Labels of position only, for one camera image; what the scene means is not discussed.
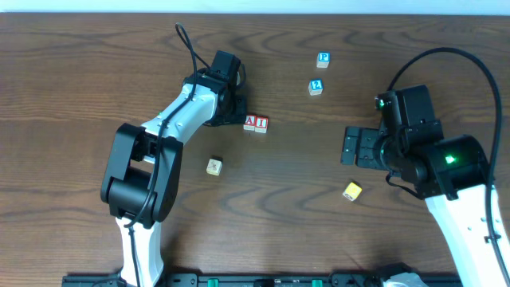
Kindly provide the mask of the red letter A block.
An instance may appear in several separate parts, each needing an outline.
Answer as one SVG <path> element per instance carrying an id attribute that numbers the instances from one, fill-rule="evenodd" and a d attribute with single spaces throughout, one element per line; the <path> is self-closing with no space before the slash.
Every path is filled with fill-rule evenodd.
<path id="1" fill-rule="evenodd" d="M 256 127 L 257 117 L 255 115 L 247 115 L 243 124 L 243 129 L 246 131 L 254 131 Z"/>

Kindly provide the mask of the red letter I block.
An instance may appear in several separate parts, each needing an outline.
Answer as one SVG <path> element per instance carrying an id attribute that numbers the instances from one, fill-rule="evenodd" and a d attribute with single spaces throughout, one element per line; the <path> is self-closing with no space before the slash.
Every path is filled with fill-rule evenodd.
<path id="1" fill-rule="evenodd" d="M 258 133 L 266 133 L 268 131 L 269 119 L 258 116 L 255 123 L 254 131 Z"/>

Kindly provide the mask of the blue number 2 block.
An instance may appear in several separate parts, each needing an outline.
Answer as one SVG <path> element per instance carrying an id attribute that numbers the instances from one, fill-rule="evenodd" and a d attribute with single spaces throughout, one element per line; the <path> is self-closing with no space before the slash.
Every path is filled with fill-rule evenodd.
<path id="1" fill-rule="evenodd" d="M 321 79 L 310 80 L 308 85 L 308 92 L 311 96 L 318 96 L 324 90 L 324 85 Z"/>

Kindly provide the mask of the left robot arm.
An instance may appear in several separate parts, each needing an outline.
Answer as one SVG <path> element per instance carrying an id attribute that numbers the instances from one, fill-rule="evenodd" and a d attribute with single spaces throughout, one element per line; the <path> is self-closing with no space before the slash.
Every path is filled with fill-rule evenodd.
<path id="1" fill-rule="evenodd" d="M 202 126 L 243 124 L 247 102 L 237 93 L 245 79 L 241 60 L 218 51 L 210 67 L 185 78 L 178 97 L 140 126 L 116 131 L 100 198 L 120 228 L 124 264 L 120 283 L 155 286 L 163 274 L 161 223 L 179 188 L 183 148 Z"/>

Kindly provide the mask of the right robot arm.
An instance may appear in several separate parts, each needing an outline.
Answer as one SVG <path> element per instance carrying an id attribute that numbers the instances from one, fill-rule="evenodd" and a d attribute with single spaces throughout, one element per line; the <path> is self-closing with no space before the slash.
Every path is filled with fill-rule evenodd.
<path id="1" fill-rule="evenodd" d="M 505 286 L 493 244 L 509 259 L 500 212 L 486 214 L 489 163 L 470 135 L 446 139 L 425 85 L 390 90 L 375 98 L 378 128 L 348 126 L 341 162 L 386 171 L 413 185 L 425 201 L 452 254 L 464 286 Z"/>

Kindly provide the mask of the yellow wooden block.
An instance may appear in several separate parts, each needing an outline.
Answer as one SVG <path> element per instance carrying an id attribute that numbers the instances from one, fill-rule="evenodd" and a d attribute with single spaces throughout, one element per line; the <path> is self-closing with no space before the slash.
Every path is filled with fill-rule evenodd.
<path id="1" fill-rule="evenodd" d="M 350 200 L 355 201 L 362 192 L 362 187 L 355 182 L 350 182 L 343 192 L 343 196 Z"/>

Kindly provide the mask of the wooden block with drawing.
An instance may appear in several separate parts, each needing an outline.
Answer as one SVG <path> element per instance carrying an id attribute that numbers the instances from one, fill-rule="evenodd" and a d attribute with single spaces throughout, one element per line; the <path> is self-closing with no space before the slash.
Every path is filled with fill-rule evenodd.
<path id="1" fill-rule="evenodd" d="M 210 175 L 219 176 L 222 170 L 222 160 L 211 158 L 206 167 L 206 172 Z"/>

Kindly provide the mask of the blue letter P block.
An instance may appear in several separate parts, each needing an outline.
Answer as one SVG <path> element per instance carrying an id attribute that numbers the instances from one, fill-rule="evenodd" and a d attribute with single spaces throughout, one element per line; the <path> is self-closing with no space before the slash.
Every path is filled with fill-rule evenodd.
<path id="1" fill-rule="evenodd" d="M 331 61 L 331 54 L 329 52 L 319 52 L 316 59 L 316 67 L 326 69 Z"/>

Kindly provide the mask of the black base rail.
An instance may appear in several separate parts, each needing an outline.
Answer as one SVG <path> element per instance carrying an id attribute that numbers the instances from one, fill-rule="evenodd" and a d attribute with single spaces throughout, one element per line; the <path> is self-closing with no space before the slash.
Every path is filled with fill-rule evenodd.
<path id="1" fill-rule="evenodd" d="M 344 287 L 380 286 L 382 282 L 374 275 L 335 273 L 321 276 L 206 276 L 195 273 L 172 273 L 156 282 L 160 287 Z M 62 278 L 62 287 L 115 287 L 130 284 L 119 276 L 68 275 Z"/>

